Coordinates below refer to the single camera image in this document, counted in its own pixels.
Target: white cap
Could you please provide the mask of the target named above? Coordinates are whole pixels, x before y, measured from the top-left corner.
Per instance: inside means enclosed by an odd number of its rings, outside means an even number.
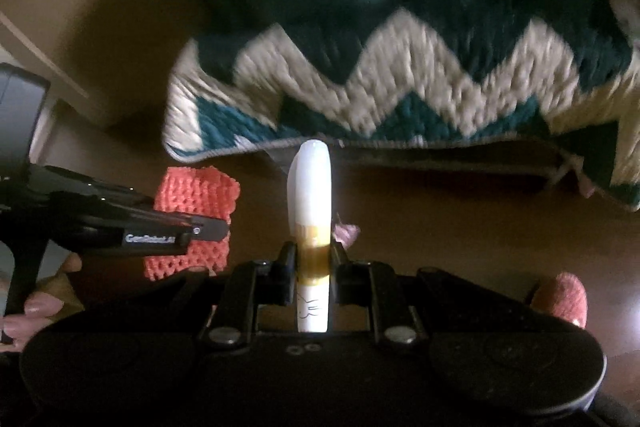
[[[326,144],[320,140],[304,142],[294,160],[293,172],[289,173],[290,177],[292,175],[295,176],[295,223],[306,227],[330,227],[331,159]]]

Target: chevron pattern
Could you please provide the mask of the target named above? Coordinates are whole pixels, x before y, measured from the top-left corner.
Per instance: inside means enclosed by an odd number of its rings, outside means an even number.
[[[339,86],[276,25],[238,55],[231,83],[202,71],[193,42],[185,48],[170,87],[166,142],[185,152],[203,150],[197,97],[276,129],[287,96],[366,139],[410,92],[463,137],[510,115],[533,96],[552,134],[617,121],[611,184],[637,184],[639,73],[636,53],[625,73],[583,93],[572,49],[544,21],[533,19],[510,57],[478,84],[437,32],[399,9],[370,35],[353,73]]]

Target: knitted blanket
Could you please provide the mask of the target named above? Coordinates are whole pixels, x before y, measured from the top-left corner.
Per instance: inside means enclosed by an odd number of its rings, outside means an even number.
[[[537,137],[637,209],[639,73],[606,0],[391,0],[189,42],[164,143],[196,162],[318,136],[377,148]]]

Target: metal bolt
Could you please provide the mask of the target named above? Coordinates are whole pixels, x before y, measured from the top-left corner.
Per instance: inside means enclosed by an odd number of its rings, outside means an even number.
[[[392,326],[386,328],[385,337],[396,344],[411,344],[418,338],[418,333],[409,326]]]
[[[240,331],[230,326],[220,326],[209,331],[209,340],[222,346],[233,346],[240,340]]]
[[[302,355],[305,352],[305,348],[302,347],[302,346],[287,346],[285,351],[289,355],[293,355],[294,357],[298,357],[298,356]]]

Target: brown floor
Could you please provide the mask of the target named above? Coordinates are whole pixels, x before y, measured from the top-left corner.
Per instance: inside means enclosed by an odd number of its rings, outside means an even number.
[[[153,194],[170,158],[152,117],[109,135],[69,112],[46,162]],[[229,264],[274,257],[287,238],[286,178],[260,155],[210,164],[241,184],[232,216]],[[589,296],[588,330],[609,357],[605,388],[640,409],[640,214],[599,196],[515,176],[443,174],[383,168],[334,169],[335,209],[362,234],[356,258],[391,263],[398,273],[437,266],[522,299],[541,277],[571,271]],[[87,301],[140,284],[139,261],[86,261],[74,283]]]

